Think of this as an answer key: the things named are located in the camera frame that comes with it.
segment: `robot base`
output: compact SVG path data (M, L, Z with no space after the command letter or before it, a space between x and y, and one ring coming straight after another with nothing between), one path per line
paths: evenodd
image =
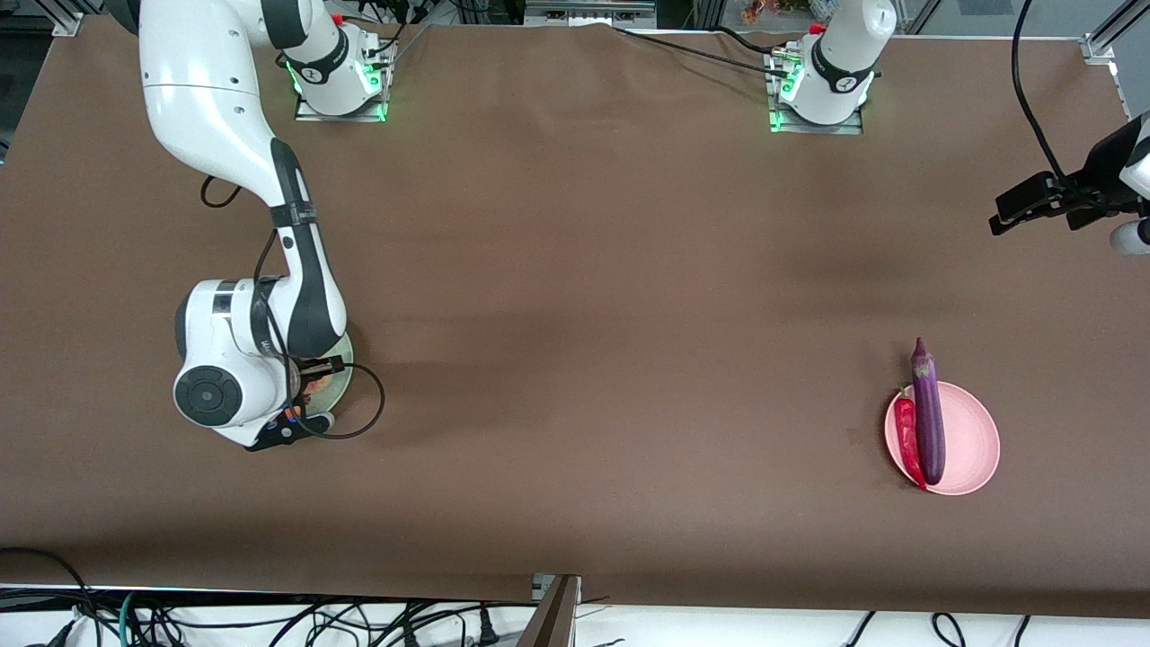
M790 105L780 99L783 92L790 90L788 84L793 83L796 67L803 60L798 41L792 40L785 47L776 47L770 54L762 55L762 64L767 69L781 69L791 76L779 78L767 76L767 109L770 113L772 132L813 132L820 134L862 134L862 110L854 108L851 116L842 123L822 125L811 123L800 117Z
M378 37L375 33L366 33L378 43ZM369 98L359 109L345 115L327 115L309 106L297 90L296 94L299 98L296 101L296 121L350 121L356 123L388 121L388 100L391 97L391 79L396 71L394 61L398 48L399 46L392 43L377 54L378 57L371 59L371 63L382 67L378 70L367 71L365 75L369 83L379 85L379 93Z

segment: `cable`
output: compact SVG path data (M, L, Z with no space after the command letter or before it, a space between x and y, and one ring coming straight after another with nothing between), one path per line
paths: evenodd
M1014 83L1014 95L1018 98L1018 103L1022 108L1022 114L1026 116L1027 123L1030 124L1030 130L1034 131L1034 137L1038 140L1038 147L1042 148L1042 154L1045 155L1046 162L1050 164L1050 169L1055 171L1055 176L1058 177L1058 182L1065 186L1075 198L1082 200L1087 205L1099 209L1102 211L1114 210L1107 203L1099 202L1094 198L1090 198L1079 190L1078 185L1072 182L1066 174L1063 171L1063 167L1058 163L1058 157L1055 156L1053 148L1050 147L1050 141L1046 140L1046 133L1042 131L1042 125L1038 123L1038 118L1034 116L1034 110L1030 109L1030 101L1026 98L1026 91L1022 90L1022 78L1019 72L1019 44L1022 40L1022 24L1026 22L1027 14L1030 13L1030 3L1034 0L1022 0L1022 7L1018 11L1018 22L1014 23L1014 36L1011 38L1010 45L1010 70L1011 80Z
M332 625L335 625L337 622L339 622L339 618L343 617L345 614L347 614L352 609L355 609L355 608L359 608L359 607L361 607L361 606L360 604L350 604L346 609L344 609L343 611L339 611L335 616L328 616L327 614L320 614L320 613L312 614L312 631L309 631L307 633L307 640L304 641L304 645L306 647L312 647L315 644L315 641L320 638L320 634L323 633L324 630L328 630L328 629L336 629L336 630L339 630L339 631L348 631L345 627L332 626ZM319 615L320 617L327 619L327 622L324 624L322 624L322 625L317 624L315 622L315 616L316 615ZM356 645L356 647L359 646L359 637L358 636L355 638L355 645Z
M862 616L862 622L860 622L859 626L854 630L854 636L852 636L850 641L843 645L843 647L857 647L859 639L862 638L862 632L866 631L866 625L871 624L871 619L874 618L875 614L877 614L877 611L867 611L866 615Z
M375 2L368 2L368 5L371 6L371 13L375 14L375 20L379 21L379 24L383 24L383 16L379 15L379 7Z
M374 55L376 55L376 54L385 51L388 47L391 47L392 45L394 45L396 43L398 43L399 41L399 37L402 36L404 30L406 28L407 28L407 23L399 23L399 29L396 30L396 34L392 36L391 38L389 38L385 43L381 44L375 49L368 49L367 55L368 56L374 56Z
M404 611L399 614L396 617L396 619L389 623L386 627L383 629L383 633L381 633L378 638L368 641L368 647L378 647L379 644L383 642L391 632L396 631L396 627L407 627L408 623L412 619L412 616L430 608L431 604L425 602L419 602L419 603L408 602L407 606L404 607Z
M222 202L212 202L212 201L208 201L208 186L212 185L212 180L215 179L215 178L216 178L215 175L208 175L207 177L204 178L204 184L200 184L200 201L204 202L204 206L207 206L207 207L223 208L223 207L230 205L231 201L236 199L236 195L239 194L239 190L243 188L243 186L240 186L240 185L237 184L236 185L236 190L232 191L231 194L228 195L228 199L225 199L224 201L222 201Z
M99 608L95 606L95 602L92 600L92 594L87 588L87 585L84 584L84 580L79 577L79 573L76 572L76 569L74 569L71 564L64 561L63 557L56 555L55 553L40 550L39 548L24 548L22 546L0 547L0 555L3 555L6 553L9 555L33 555L36 557L41 557L55 562L57 565L63 568L63 570L68 571L68 575L71 576L72 580L76 581L76 586L79 587L79 592L84 596L84 602L87 604L89 611L92 613L93 617L98 618L100 611ZM102 647L103 645L103 632L100 631L99 619L97 619L97 625L95 625L95 645L97 647Z
M471 606L471 607L463 607L462 609L444 609L442 611L435 611L435 613L429 614L427 616L421 616L421 617L417 617L417 618L411 618L409 622L406 622L406 623L401 623L400 619L397 618L392 623L392 626L390 626L388 630L385 630L384 633L379 638L377 638L375 641L373 641L368 647L378 647L383 642L383 640L386 639L386 637L389 634L391 634L392 631L394 631L394 629L397 626L402 627L404 631L398 637L396 637L394 639L392 639L391 642L388 642L384 647L394 647L397 644L399 644L399 641L404 640L404 638L408 633L414 634L416 631L423 629L424 626L428 626L428 625L437 623L439 621L450 618L450 617L455 616L458 614L467 614L469 611L478 611L483 607L486 607L489 609L494 609L497 607L535 607L535 604L527 604L527 603L521 603L521 602L489 602L489 603L484 603L484 604L475 604L475 606Z
M307 616L310 616L322 607L327 607L328 604L337 604L344 600L347 600L347 598L335 598L332 600L316 602L315 604L312 604L308 608L304 609L302 611L296 614L284 624L284 626L279 627L279 631L276 633L275 638L271 639L271 642L268 644L268 647L276 647L276 645L281 640L283 640L283 637L288 636L288 632L291 631L291 627L299 624L299 621L306 618Z
M156 615L160 616L160 621L155 619ZM156 624L160 625L160 629L162 629L163 633L168 637L168 644L171 647L182 647L184 645L184 630L179 625L172 623L171 616L168 615L167 610L164 610L164 609L153 609L152 610L152 629L153 629L153 631L155 630L155 625ZM175 636L172 636L171 630L168 629L169 624L176 629L176 634Z
M179 621L179 619L172 618L170 615L168 616L168 622L170 622L172 625L175 625L177 627L185 626L187 629L252 629L252 627L256 627L256 626L267 626L269 624L281 624L281 623L285 623L285 622L288 622L290 619L291 618L276 618L274 621L256 621L256 622L251 622L251 623L223 623L223 624L214 624L214 623L190 623L190 622L185 622L185 621Z
M1030 616L1022 616L1022 622L1018 625L1018 630L1014 632L1014 647L1022 646L1022 632L1030 624Z
M656 45L662 45L664 47L670 47L672 49L678 49L681 52L687 52L689 54L695 54L696 56L703 56L704 59L711 59L712 61L719 61L720 63L727 63L729 66L735 66L735 67L738 67L738 68L754 70L754 71L758 71L758 72L766 74L768 76L777 76L779 78L785 78L787 77L787 72L784 72L783 70L768 69L768 68L765 68L762 66L752 66L751 63L744 63L743 61L736 61L734 59L727 59L727 57L720 56L718 54L712 54L710 52L702 52L699 49L692 49L690 47L684 47L684 46L675 44L675 43L669 43L667 40L659 40L658 38L651 38L650 36L647 36L645 33L636 33L634 31L627 31L626 29L621 29L621 28L618 28L618 26L613 26L612 29L614 29L619 33L624 33L627 36L630 36L631 38L638 38L639 40L646 40L649 43L654 43Z
M716 24L716 25L714 25L712 28L708 28L707 31L716 31L716 32L720 32L720 33L726 33L727 36L734 38L735 41L738 43L739 45L742 45L743 47L746 47L747 49L750 49L752 52L758 52L759 54L769 54L775 47L779 47L779 45L774 45L774 46L770 46L770 47L759 47L754 43L751 43L750 40L743 38L743 34L738 33L734 29L726 28L726 26L723 26L721 24Z
M457 9L459 9L459 11L461 14L465 13L465 11L468 13L468 14L471 14L471 16L474 17L474 20L476 21L475 24L482 24L481 22L478 22L480 21L480 16L486 17L488 11L491 10L491 3L490 2L488 2L488 5L485 7L480 7L480 6L476 6L476 7L465 7L465 6L462 6L462 5L459 3L459 0L447 0L447 1L451 2L452 5L454 5L454 7Z
M406 54L407 51L412 48L412 45L415 45L419 41L419 39L423 38L423 34L427 33L430 30L431 30L431 25L429 25L429 24L421 26L419 33L415 34L415 38L412 38L411 40L408 40L407 45L404 45L404 48L400 49L398 54L396 54L396 62L398 62L399 59L402 59L404 54Z
M355 608L360 613L360 619L363 621L363 631L367 632L367 641L371 642L371 622L367 619L367 611L363 610L362 604L356 604Z
M124 603L120 606L120 647L128 647L128 609L132 604L136 592L132 591L124 596Z
M267 294L263 293L263 290L259 287L260 272L263 270L263 261L267 260L268 257L268 252L271 249L271 244L275 242L276 240L276 234L277 231L273 229L271 234L268 236L267 242L263 244L263 251L260 252L260 260L255 262L255 271L252 274L252 288L255 290L255 293L263 302L264 311L268 313L268 322L271 325L271 332L276 337L276 344L279 345L281 357L283 359L284 362L284 382L286 383L288 386L285 393L291 394L291 359L288 356L288 345L284 344L283 334L279 332L279 323L276 322L276 315L271 310L271 306L268 303L268 296ZM362 428L355 430L354 432L348 432L346 434L328 434L323 432L316 432L315 430L308 428L307 423L304 422L304 417L300 416L299 418L297 418L296 424L299 425L299 428L304 430L304 432L309 437L314 437L317 439L327 439L327 440L350 440L358 436L363 434L365 432L374 428L375 424L379 422L379 417L383 416L383 408L388 403L388 394L383 390L383 382L379 380L379 377L375 375L375 371L371 371L370 369L363 367L362 364L347 362L344 364L344 367L348 369L358 369L367 373L368 377L371 378L371 382L375 383L376 388L379 390L379 406L375 409L375 416L371 416L371 419L368 421L368 423Z
M954 633L958 634L958 644L954 644L951 639L942 634L942 627L938 626L938 618L946 618L950 621L950 626L954 627ZM935 614L930 616L930 626L934 627L935 636L938 637L938 640L942 640L950 647L966 647L966 637L963 636L963 629L958 626L958 621L954 619L954 616L950 614Z

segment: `metal bracket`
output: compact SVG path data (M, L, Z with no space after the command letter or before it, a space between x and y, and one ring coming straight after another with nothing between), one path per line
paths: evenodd
M1082 37L1082 57L1087 64L1104 66L1113 62L1113 44L1150 14L1150 0L1126 0L1094 31Z
M103 10L103 0L36 0L36 3L52 21L52 36L62 37L76 36L85 15Z
M531 602L539 602L551 590L551 585L554 584L557 577L562 577L555 573L535 573L531 576ZM578 604L583 601L583 591L577 592L577 598L575 603Z
M783 47L775 47L770 54L762 55L762 64L767 69L781 69L789 76L764 75L767 79L767 110L770 117L772 132L810 132L820 134L862 134L862 110L854 108L851 116L842 123L823 125L811 123L795 111L782 100L782 94L789 92L803 66L803 53L798 40L791 40Z
M366 32L368 34L368 40L366 43L368 48L378 48L379 37L373 32ZM379 93L369 98L359 109L347 113L345 115L325 115L317 111L312 106L304 100L304 95L299 90L299 85L296 85L296 94L299 99L296 102L296 120L297 121L344 121L344 122L358 122L358 123L371 123L378 121L388 121L388 101L391 99L391 82L396 74L396 54L399 45L392 43L388 45L382 52L376 54L374 57L365 60L368 67L378 67L379 69L368 70L365 69L363 77L367 83L371 85L379 86Z
M575 606L583 580L578 576L536 573L531 578L531 599L540 595L516 647L570 647L575 636Z
M1096 49L1097 45L1095 45L1089 33L1082 37L1079 45L1082 47L1082 60L1088 66L1109 66L1114 62L1114 48L1106 45L1101 49Z

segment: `white floor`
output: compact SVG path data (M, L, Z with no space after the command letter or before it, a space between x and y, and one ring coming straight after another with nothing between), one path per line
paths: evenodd
M345 606L328 610L338 613ZM178 609L172 616L193 623L237 623L288 618L302 610L302 606L283 607L214 607ZM401 604L369 604L365 607L371 624L383 624L402 609ZM530 617L529 608L500 608L491 610L494 631L514 640ZM601 647L623 639L623 647L842 647L851 638L862 618L862 611L795 611L759 609L707 609L684 607L628 607L584 604L576 621L575 647ZM345 618L360 622L356 613ZM465 614L466 632L477 639L478 616ZM1012 647L1019 616L956 615L966 644L971 647ZM23 647L47 642L69 619L68 611L36 611L0 614L0 645ZM185 629L187 647L268 647L282 624L223 630ZM281 647L304 645L312 627L310 621L299 623L279 642ZM421 647L448 647L460 644L463 627L457 618L444 621L416 632ZM362 631L359 644L367 645ZM105 645L117 646L118 639L105 630ZM95 645L92 622L76 624L68 647ZM315 647L355 647L356 640L343 632L327 631ZM940 646L930 627L929 614L879 613L859 640L859 647L925 647ZM1145 647L1150 645L1150 621L1065 618L1037 616L1023 634L1023 647L1106 646Z

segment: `metal mounting plate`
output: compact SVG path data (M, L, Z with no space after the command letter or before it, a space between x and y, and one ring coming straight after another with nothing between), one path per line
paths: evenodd
M796 64L802 60L798 49L798 41L792 40L785 47L776 47L770 54L762 55L762 64L767 69L781 69L788 74L795 71ZM842 123L834 125L822 125L811 123L800 117L795 108L779 97L783 86L792 78L779 78L776 76L764 75L767 79L767 109L770 116L772 132L810 132L818 134L862 134L862 110L854 108L851 116Z
M375 43L368 43L368 47L378 47L378 37L370 33L375 38ZM379 121L388 121L388 101L391 98L391 80L396 72L396 52L398 45L392 43L383 52L376 54L371 59L367 59L365 62L367 64L381 64L382 68L374 71L365 72L365 76L371 83L377 83L379 85L379 93L369 98L367 102L345 115L325 115L312 108L304 100L304 97L296 90L296 94L299 97L296 101L296 120L297 121L342 121L342 122L358 122L358 123L373 123Z
M539 602L547 594L547 590L554 584L557 573L535 573L531 576L531 602ZM575 594L575 603L583 602L583 591L580 587Z

